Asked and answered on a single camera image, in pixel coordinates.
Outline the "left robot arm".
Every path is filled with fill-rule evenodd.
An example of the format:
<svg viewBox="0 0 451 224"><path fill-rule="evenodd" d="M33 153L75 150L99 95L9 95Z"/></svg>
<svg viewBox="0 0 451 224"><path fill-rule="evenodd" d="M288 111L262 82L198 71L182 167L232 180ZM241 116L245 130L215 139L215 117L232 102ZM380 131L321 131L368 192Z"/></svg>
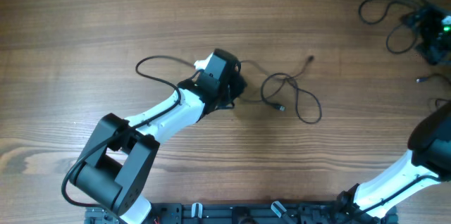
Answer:
<svg viewBox="0 0 451 224"><path fill-rule="evenodd" d="M158 222L142 190L159 147L204 116L232 109L246 87L238 58L225 50L215 49L193 67L194 75L171 85L174 92L160 104L127 118L110 113L97 123L63 179L61 193L68 203L89 206L68 196L72 184L94 200L92 208L119 223Z"/></svg>

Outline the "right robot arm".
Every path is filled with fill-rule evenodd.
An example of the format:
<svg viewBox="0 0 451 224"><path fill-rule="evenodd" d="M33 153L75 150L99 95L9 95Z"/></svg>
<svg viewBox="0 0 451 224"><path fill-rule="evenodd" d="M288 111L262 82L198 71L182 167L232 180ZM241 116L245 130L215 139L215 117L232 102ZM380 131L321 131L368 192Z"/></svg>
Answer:
<svg viewBox="0 0 451 224"><path fill-rule="evenodd" d="M450 52L450 12L427 4L402 22L421 36L416 50L427 63L444 63ZM391 208L431 185L450 181L450 101L444 101L409 136L407 150L372 180L342 192L331 218L339 223L387 223Z"/></svg>

